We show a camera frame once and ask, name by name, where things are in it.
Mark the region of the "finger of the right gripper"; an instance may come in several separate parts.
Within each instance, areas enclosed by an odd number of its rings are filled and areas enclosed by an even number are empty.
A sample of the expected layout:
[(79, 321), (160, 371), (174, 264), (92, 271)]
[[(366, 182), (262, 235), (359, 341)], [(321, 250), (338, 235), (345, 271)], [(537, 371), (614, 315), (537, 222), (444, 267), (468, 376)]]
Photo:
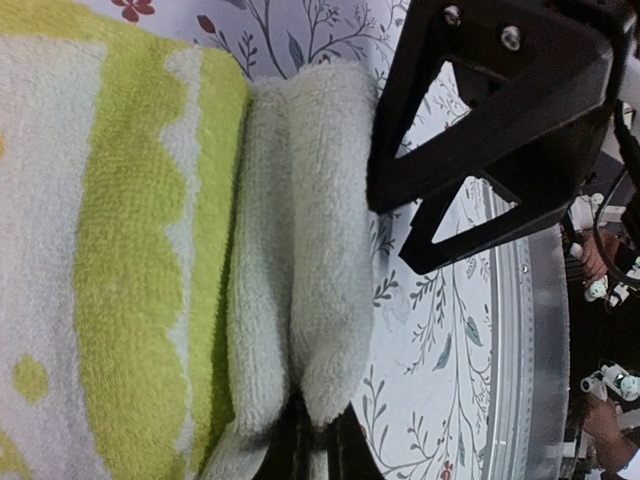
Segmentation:
[(423, 200), (399, 258), (427, 274), (559, 223), (589, 176), (607, 129), (608, 111), (596, 109), (483, 167), (477, 176), (505, 210), (448, 238), (435, 236), (462, 184)]
[[(453, 68), (468, 113), (401, 154), (431, 84)], [(413, 1), (376, 110), (367, 174), (385, 213), (453, 184), (602, 106), (613, 47), (544, 1)]]

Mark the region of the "green yellow patterned towel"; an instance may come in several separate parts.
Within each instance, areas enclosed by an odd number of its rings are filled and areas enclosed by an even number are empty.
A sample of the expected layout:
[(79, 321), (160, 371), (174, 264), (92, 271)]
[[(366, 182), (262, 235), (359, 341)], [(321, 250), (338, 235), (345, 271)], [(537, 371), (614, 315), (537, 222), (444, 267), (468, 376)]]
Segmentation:
[(1, 475), (310, 474), (371, 334), (358, 64), (235, 59), (71, 1), (1, 5)]

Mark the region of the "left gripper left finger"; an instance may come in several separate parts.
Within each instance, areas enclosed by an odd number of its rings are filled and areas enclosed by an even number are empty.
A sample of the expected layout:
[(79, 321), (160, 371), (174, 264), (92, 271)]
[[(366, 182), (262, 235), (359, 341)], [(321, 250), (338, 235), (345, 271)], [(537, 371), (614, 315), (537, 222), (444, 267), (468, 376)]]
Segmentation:
[(310, 474), (310, 419), (301, 394), (292, 394), (253, 480), (307, 480)]

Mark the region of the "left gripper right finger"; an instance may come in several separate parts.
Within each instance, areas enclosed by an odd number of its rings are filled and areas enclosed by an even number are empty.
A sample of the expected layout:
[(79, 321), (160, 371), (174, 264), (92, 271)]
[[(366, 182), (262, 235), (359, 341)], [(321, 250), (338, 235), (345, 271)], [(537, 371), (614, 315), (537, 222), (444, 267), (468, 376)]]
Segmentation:
[(326, 433), (329, 480), (383, 480), (351, 404)]

